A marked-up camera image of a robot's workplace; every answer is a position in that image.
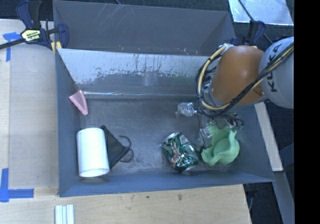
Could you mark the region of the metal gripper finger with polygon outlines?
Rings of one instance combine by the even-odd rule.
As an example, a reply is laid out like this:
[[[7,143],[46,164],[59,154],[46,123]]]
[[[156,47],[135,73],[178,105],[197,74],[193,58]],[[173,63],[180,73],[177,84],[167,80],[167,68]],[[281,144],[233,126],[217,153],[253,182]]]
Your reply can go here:
[[[192,102],[182,102],[177,105],[177,109],[175,115],[177,118],[180,117],[192,117],[195,116],[197,111],[194,108],[194,104]]]
[[[201,147],[206,149],[212,144],[212,134],[207,130],[207,128],[203,127],[199,130],[199,138],[201,142]]]

